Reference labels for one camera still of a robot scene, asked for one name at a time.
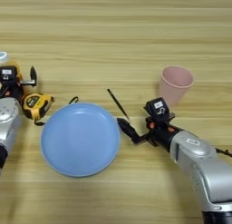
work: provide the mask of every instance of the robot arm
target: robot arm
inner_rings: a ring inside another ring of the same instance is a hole
[[[19,103],[15,98],[0,99],[0,169],[10,153],[15,141],[15,133],[20,127]]]
[[[163,146],[188,174],[205,224],[232,224],[232,166],[218,158],[217,150],[206,141],[170,125],[173,116],[162,98],[147,102],[145,110],[150,115],[146,140]],[[118,123],[133,142],[141,140],[128,122],[118,119]]]
[[[180,131],[170,144],[170,157],[188,174],[205,223],[232,223],[232,167],[216,149]]]

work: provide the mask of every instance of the wood grain surface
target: wood grain surface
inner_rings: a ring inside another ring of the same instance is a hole
[[[173,123],[231,149],[232,0],[0,3],[1,50],[24,78],[34,65],[35,91],[56,98],[46,118],[74,95],[120,117],[111,88],[143,133],[142,107],[156,96],[162,69],[177,64],[193,72],[195,84],[173,108]],[[203,223],[188,178],[163,149],[135,147],[122,135],[107,170],[74,179],[45,163],[42,128],[25,118],[23,127],[0,182],[1,224]]]

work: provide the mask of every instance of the pink cup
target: pink cup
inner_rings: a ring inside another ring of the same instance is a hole
[[[193,84],[190,71],[178,66],[163,70],[159,84],[159,97],[163,97],[168,106],[175,105]]]

